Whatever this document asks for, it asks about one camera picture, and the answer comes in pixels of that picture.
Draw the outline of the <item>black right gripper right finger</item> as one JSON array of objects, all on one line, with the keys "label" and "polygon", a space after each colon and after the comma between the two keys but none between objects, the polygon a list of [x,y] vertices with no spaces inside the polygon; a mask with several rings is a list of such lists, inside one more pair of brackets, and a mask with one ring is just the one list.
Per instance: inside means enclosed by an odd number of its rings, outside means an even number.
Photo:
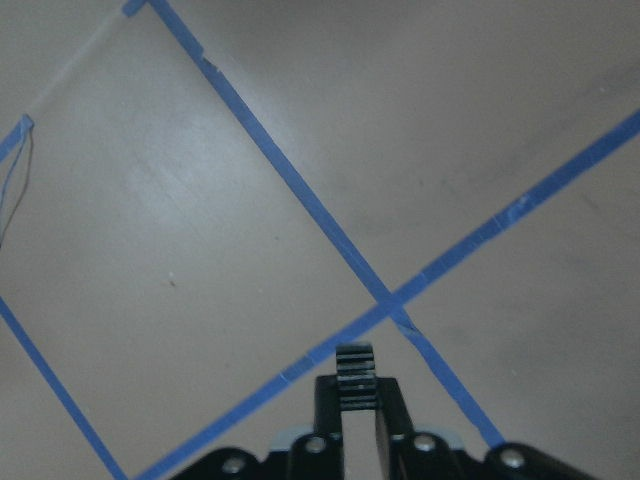
[{"label": "black right gripper right finger", "polygon": [[414,426],[398,381],[379,378],[377,399],[375,431],[381,472],[384,479],[402,479],[401,454]]}]

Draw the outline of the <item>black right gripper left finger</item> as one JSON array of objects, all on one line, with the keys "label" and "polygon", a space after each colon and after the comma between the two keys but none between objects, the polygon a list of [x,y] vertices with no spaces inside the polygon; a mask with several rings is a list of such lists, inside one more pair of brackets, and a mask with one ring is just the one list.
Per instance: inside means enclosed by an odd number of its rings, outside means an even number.
[{"label": "black right gripper left finger", "polygon": [[344,442],[338,381],[335,375],[320,376],[314,390],[313,459],[320,479],[343,479]]}]

